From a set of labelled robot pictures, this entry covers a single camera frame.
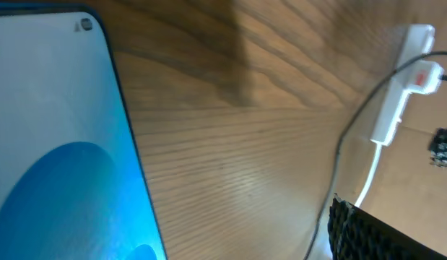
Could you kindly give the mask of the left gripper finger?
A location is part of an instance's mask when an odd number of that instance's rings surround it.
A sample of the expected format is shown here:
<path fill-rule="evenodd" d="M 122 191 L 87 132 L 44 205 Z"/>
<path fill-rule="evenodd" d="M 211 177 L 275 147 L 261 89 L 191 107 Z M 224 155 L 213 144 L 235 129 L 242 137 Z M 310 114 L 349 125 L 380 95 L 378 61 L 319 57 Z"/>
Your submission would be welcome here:
<path fill-rule="evenodd" d="M 447 260 L 338 196 L 329 207 L 327 230 L 333 260 Z"/>

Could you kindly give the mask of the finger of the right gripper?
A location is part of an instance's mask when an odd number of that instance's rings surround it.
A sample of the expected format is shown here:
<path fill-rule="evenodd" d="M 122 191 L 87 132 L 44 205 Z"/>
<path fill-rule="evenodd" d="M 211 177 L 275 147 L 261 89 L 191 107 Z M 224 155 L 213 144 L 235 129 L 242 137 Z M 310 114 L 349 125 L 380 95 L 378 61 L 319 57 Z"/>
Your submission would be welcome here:
<path fill-rule="evenodd" d="M 447 168 L 447 128 L 439 128 L 429 143 L 430 164 Z"/>

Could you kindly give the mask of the blue Galaxy smartphone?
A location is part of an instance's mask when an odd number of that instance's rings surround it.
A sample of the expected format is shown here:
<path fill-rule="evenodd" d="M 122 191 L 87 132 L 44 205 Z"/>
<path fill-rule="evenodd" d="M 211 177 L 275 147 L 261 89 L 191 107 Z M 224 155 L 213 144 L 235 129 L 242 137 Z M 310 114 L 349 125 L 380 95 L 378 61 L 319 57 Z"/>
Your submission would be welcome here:
<path fill-rule="evenodd" d="M 0 259 L 165 259 L 105 27 L 0 3 Z"/>

